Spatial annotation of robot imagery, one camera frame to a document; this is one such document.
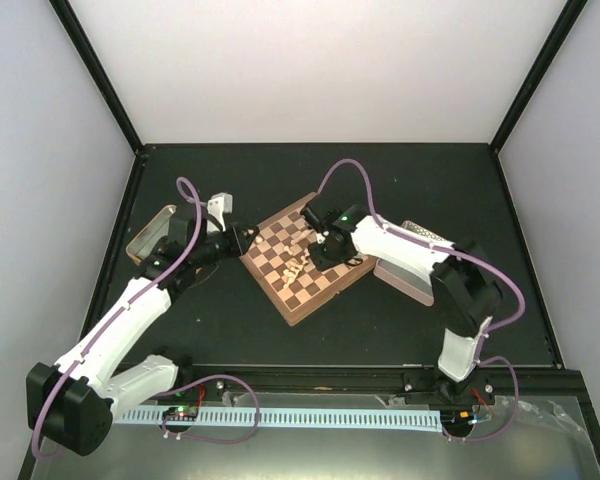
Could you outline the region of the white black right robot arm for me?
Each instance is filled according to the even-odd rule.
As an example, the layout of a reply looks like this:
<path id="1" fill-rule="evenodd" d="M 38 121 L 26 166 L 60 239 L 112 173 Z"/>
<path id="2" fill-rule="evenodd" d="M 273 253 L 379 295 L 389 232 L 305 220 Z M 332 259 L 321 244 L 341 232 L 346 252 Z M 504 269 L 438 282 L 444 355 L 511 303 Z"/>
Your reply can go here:
<path id="1" fill-rule="evenodd" d="M 434 388 L 447 403 L 465 397 L 478 365 L 479 341 L 502 301 L 494 276 L 460 258 L 451 242 L 376 218 L 359 205 L 330 208 L 316 195 L 300 215 L 316 234 L 308 251 L 317 270 L 374 257 L 378 278 L 425 306 L 449 311 Z"/>

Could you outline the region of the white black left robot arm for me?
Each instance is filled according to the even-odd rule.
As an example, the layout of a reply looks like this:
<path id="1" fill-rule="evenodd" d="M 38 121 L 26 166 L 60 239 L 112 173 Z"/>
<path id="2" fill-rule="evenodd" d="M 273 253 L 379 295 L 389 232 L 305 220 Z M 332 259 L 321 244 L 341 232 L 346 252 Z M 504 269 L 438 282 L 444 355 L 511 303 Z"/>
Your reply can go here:
<path id="1" fill-rule="evenodd" d="M 89 455 L 115 421 L 144 401 L 163 393 L 187 397 L 193 372 L 164 355 L 116 370 L 145 331 L 195 284 L 201 269 L 245 255 L 258 235 L 256 225 L 224 225 L 209 213 L 154 217 L 128 246 L 138 269 L 120 298 L 69 352 L 52 365 L 37 363 L 27 374 L 33 452 L 48 438 Z"/>

